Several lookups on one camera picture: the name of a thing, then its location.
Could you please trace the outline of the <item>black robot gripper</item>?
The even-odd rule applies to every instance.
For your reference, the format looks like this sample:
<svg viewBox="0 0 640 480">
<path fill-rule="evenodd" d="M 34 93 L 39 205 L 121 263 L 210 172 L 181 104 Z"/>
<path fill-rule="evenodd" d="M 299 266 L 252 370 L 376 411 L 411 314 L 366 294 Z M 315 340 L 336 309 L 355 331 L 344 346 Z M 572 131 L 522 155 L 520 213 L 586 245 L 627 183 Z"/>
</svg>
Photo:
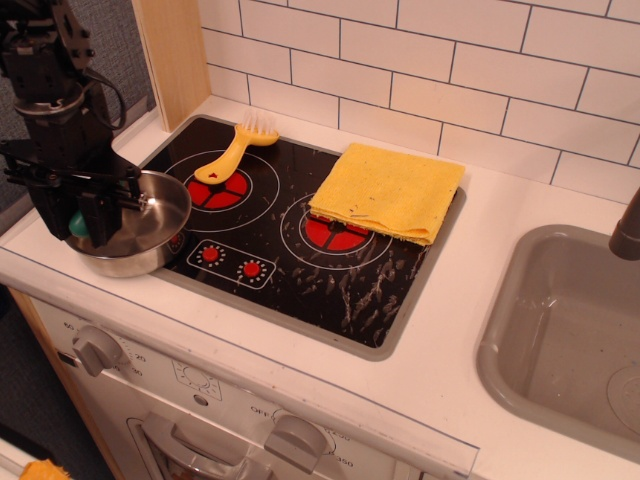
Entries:
<svg viewBox="0 0 640 480">
<path fill-rule="evenodd" d="M 58 240 L 71 236 L 69 224 L 80 210 L 92 245 L 105 246 L 122 226 L 121 208 L 140 210 L 145 204 L 141 170 L 112 149 L 126 110 L 115 124 L 104 99 L 16 99 L 13 107 L 29 137 L 1 142 L 6 180 L 28 188 Z"/>
</svg>

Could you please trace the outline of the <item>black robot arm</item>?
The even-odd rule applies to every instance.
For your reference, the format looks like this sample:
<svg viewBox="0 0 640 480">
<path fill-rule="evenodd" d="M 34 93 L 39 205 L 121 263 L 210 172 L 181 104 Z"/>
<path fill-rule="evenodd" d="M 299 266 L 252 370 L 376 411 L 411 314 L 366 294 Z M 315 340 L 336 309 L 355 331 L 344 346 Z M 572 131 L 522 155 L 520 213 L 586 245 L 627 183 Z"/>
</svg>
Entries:
<svg viewBox="0 0 640 480">
<path fill-rule="evenodd" d="M 82 218 L 93 246 L 122 227 L 124 209 L 142 206 L 141 171 L 115 153 L 104 90 L 112 84 L 89 66 L 89 32 L 66 1 L 1 4 L 1 74 L 15 95 L 26 140 L 4 140 L 8 181 L 25 186 L 50 233 L 74 235 Z"/>
</svg>

